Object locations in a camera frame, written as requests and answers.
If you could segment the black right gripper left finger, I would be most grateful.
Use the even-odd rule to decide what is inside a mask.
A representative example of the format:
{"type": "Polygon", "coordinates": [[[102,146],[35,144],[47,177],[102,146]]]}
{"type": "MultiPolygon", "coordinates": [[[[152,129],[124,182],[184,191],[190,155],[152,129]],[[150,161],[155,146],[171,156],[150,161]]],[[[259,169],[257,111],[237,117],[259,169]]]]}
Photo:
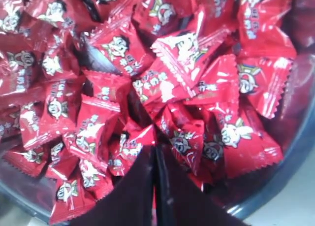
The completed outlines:
{"type": "Polygon", "coordinates": [[[145,146],[114,190],[70,226],[150,226],[155,147],[145,146]]]}

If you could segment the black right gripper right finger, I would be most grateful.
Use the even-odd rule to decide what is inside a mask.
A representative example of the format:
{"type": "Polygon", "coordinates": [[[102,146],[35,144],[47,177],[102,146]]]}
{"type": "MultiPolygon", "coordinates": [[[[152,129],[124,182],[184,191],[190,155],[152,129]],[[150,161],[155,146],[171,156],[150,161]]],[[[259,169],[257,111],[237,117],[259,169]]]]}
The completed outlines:
{"type": "Polygon", "coordinates": [[[245,226],[215,205],[188,178],[169,147],[155,148],[156,207],[158,226],[245,226]]]}

